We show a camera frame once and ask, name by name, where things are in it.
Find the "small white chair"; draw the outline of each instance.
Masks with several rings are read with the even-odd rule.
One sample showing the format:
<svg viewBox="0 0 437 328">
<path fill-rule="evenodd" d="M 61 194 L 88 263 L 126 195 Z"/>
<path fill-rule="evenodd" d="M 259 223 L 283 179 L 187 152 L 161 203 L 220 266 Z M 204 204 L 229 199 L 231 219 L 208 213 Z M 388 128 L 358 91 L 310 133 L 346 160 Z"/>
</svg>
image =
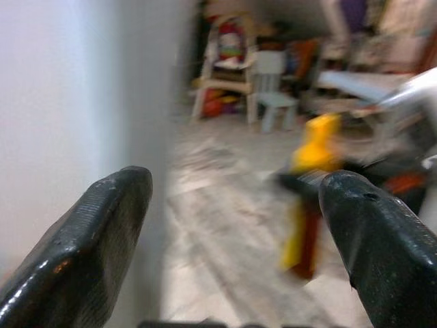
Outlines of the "small white chair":
<svg viewBox="0 0 437 328">
<path fill-rule="evenodd" d="M 258 51 L 255 69 L 255 102 L 266 107 L 261 130 L 272 130 L 278 110 L 286 108 L 283 129 L 291 130 L 298 101 L 279 91 L 281 74 L 285 68 L 285 54 L 282 51 Z"/>
</svg>

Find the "floor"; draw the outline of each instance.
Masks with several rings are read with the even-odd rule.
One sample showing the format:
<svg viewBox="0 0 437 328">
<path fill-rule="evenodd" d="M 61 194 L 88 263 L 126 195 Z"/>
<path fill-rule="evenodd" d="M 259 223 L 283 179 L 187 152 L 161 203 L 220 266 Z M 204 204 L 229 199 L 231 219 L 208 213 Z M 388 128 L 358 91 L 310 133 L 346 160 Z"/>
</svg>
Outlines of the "floor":
<svg viewBox="0 0 437 328">
<path fill-rule="evenodd" d="M 190 125 L 181 113 L 173 124 L 163 319 L 371 327 L 326 227 L 315 279 L 279 268 L 296 199 L 271 174 L 300 145 L 301 129 L 261 135 L 239 115 Z"/>
</svg>

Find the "chair leg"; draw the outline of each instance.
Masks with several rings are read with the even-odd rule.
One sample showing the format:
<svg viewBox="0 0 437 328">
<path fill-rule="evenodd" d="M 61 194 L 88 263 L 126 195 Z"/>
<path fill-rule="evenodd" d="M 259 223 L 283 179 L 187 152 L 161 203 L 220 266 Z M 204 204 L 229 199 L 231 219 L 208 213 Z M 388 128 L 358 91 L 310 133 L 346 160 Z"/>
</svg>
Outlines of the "chair leg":
<svg viewBox="0 0 437 328">
<path fill-rule="evenodd" d="M 248 94 L 246 97 L 247 102 L 247 124 L 251 125 L 257 121 L 257 104 L 254 94 Z"/>
<path fill-rule="evenodd" d="M 272 130 L 274 121 L 276 119 L 277 110 L 278 109 L 276 107 L 267 108 L 266 113 L 262 118 L 262 127 L 261 127 L 262 133 L 269 133 Z"/>
<path fill-rule="evenodd" d="M 285 117 L 282 125 L 282 129 L 290 131 L 293 129 L 295 106 L 290 106 L 285 110 Z"/>
<path fill-rule="evenodd" d="M 203 102 L 205 101 L 206 88 L 201 87 L 197 90 L 196 101 L 193 107 L 193 112 L 191 114 L 191 122 L 196 122 L 199 120 L 202 113 Z"/>
</svg>

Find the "white plastic chair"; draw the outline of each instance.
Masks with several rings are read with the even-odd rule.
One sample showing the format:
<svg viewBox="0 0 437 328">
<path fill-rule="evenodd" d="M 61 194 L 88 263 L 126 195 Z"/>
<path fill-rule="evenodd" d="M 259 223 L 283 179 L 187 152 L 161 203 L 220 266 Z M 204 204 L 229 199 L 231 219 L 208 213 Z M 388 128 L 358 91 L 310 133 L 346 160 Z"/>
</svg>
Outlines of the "white plastic chair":
<svg viewBox="0 0 437 328">
<path fill-rule="evenodd" d="M 214 65 L 216 64 L 216 47 L 217 38 L 219 35 L 219 27 L 229 19 L 235 17 L 241 19 L 244 29 L 244 38 L 247 51 L 246 59 L 242 64 L 244 82 L 227 81 L 223 79 L 215 79 L 212 77 L 212 71 L 214 69 Z M 252 65 L 254 61 L 253 57 L 255 53 L 255 48 L 255 32 L 253 27 L 253 21 L 249 15 L 229 14 L 225 16 L 220 16 L 214 21 L 210 35 L 208 36 L 208 45 L 206 47 L 205 60 L 203 62 L 202 72 L 200 76 L 200 86 L 197 90 L 196 101 L 191 115 L 192 121 L 197 121 L 201 116 L 206 90 L 208 88 L 235 91 L 244 94 L 247 99 L 247 122 L 250 125 L 257 120 L 256 103 L 253 101 L 252 76 Z"/>
<path fill-rule="evenodd" d="M 281 74 L 285 68 L 285 54 L 282 51 L 258 51 L 255 69 L 255 102 L 266 107 L 262 119 L 262 132 L 272 130 L 278 110 L 286 108 L 283 129 L 291 130 L 297 107 L 297 100 L 279 91 Z"/>
</svg>

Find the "purple fabric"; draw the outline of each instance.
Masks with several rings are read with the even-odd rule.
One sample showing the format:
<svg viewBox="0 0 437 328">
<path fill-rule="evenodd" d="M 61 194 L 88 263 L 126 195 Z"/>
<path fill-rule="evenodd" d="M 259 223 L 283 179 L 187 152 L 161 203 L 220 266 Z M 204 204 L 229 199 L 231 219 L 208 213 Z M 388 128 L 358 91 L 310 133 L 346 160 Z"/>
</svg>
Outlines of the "purple fabric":
<svg viewBox="0 0 437 328">
<path fill-rule="evenodd" d="M 352 33 L 363 30 L 366 0 L 340 0 L 341 11 Z"/>
</svg>

